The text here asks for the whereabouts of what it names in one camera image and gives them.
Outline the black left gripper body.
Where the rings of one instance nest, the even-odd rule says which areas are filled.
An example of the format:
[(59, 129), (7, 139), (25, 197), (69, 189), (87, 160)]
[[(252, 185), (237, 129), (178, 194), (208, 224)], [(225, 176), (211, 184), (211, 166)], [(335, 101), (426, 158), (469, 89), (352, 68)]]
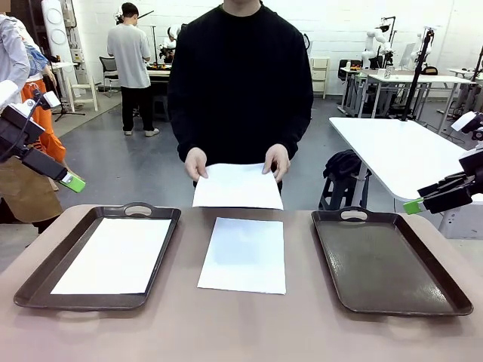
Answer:
[(7, 106), (1, 113), (1, 162), (12, 157), (22, 159), (23, 153), (44, 132), (44, 128), (31, 118), (28, 119), (13, 106)]

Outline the person's left hand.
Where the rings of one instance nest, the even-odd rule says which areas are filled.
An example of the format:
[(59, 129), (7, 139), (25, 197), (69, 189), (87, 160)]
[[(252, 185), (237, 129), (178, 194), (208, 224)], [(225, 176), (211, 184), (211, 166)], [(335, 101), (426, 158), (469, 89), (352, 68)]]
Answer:
[(275, 181), (280, 183), (291, 166), (288, 151), (282, 144), (271, 146), (266, 152), (263, 174), (272, 172)]

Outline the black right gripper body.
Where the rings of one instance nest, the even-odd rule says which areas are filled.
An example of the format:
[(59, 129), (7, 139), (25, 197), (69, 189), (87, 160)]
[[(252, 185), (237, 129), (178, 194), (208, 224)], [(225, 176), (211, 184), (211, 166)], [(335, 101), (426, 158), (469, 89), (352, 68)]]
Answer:
[(458, 198), (471, 201), (473, 195), (482, 193), (482, 148), (474, 148), (460, 158), (464, 175), (458, 185)]

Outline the person's right hand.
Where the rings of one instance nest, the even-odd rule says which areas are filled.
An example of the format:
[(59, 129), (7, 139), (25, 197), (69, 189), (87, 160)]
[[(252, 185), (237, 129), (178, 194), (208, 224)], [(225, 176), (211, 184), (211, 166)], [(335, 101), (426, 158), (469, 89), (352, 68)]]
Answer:
[(200, 148), (194, 147), (188, 151), (185, 169), (191, 180), (198, 182), (201, 177), (208, 178), (206, 162), (207, 156)]

